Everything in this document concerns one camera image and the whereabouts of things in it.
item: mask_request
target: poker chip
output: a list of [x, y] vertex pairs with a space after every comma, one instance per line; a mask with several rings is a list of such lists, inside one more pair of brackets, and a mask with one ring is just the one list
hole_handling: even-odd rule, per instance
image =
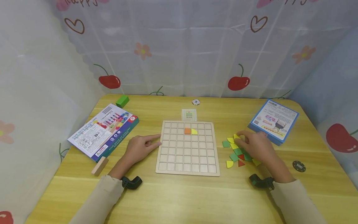
[[200, 101], [198, 99], [193, 100], [192, 102], [195, 106], [200, 104]]
[[300, 161], [293, 161], [292, 163], [293, 168], [295, 168], [295, 170], [297, 170], [298, 172], [305, 172], [306, 171], [306, 167], [303, 163], [301, 163]]

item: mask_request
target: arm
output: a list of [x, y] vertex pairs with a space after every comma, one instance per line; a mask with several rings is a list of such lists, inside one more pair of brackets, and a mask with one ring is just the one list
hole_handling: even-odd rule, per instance
[[102, 224], [112, 207], [122, 195], [120, 180], [137, 162], [144, 159], [151, 151], [160, 146], [160, 142], [151, 143], [160, 137], [157, 135], [136, 136], [128, 142], [123, 157], [116, 163], [108, 175], [102, 176], [92, 194], [84, 202], [69, 224]]
[[265, 165], [274, 178], [275, 189], [271, 191], [271, 195], [281, 209], [287, 224], [326, 223], [308, 197], [304, 186], [299, 180], [294, 179], [263, 133], [240, 131], [237, 135], [244, 135], [245, 141], [236, 138], [235, 143]]

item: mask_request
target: product box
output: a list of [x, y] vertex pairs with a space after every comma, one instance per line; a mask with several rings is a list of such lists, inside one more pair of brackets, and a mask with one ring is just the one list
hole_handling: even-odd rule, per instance
[[102, 156], [109, 156], [138, 123], [137, 116], [110, 104], [68, 141], [98, 162]]
[[248, 128], [254, 132], [265, 132], [268, 139], [279, 146], [285, 142], [298, 115], [299, 113], [269, 99], [251, 120]]

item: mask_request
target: red triangle tile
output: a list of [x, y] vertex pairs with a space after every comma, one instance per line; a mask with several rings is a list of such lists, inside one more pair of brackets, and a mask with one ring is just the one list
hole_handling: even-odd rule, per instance
[[242, 160], [245, 160], [244, 154], [238, 155], [237, 157], [239, 157], [239, 158], [242, 159]]
[[245, 166], [245, 163], [241, 162], [241, 160], [239, 160], [239, 167], [241, 166]]

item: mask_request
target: red cherry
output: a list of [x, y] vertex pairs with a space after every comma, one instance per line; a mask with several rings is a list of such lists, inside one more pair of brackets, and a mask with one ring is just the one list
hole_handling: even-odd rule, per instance
[[116, 89], [121, 86], [121, 81], [117, 76], [110, 75], [110, 76], [101, 76], [98, 79], [102, 85], [109, 89]]
[[0, 224], [14, 224], [13, 216], [9, 211], [0, 211]]
[[341, 124], [334, 124], [326, 132], [329, 146], [338, 151], [352, 153], [358, 151], [358, 141], [353, 138]]
[[242, 90], [250, 83], [250, 79], [248, 77], [237, 77], [234, 76], [229, 80], [227, 87], [229, 87], [232, 91]]

